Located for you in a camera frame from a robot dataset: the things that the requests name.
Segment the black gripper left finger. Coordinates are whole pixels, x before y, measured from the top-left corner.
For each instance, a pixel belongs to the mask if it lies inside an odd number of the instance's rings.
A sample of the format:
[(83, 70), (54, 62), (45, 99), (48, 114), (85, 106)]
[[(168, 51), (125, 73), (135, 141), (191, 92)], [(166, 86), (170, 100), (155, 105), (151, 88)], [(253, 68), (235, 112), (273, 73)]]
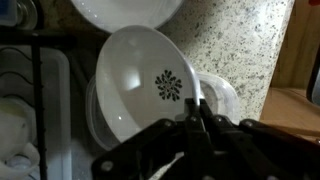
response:
[(208, 133), (200, 114), (200, 107), (191, 98), (185, 100), (185, 113), (187, 117), (184, 120), (184, 125), (188, 138), (207, 140)]

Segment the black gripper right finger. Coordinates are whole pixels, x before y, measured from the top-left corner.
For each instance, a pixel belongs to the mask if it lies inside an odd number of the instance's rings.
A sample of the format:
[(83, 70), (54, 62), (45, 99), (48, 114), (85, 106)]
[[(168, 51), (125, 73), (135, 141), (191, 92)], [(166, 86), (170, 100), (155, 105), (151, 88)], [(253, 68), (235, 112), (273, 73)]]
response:
[(204, 128), (211, 134), (223, 134), (230, 129), (230, 122), (224, 115), (214, 114), (204, 99), (200, 100), (200, 114)]

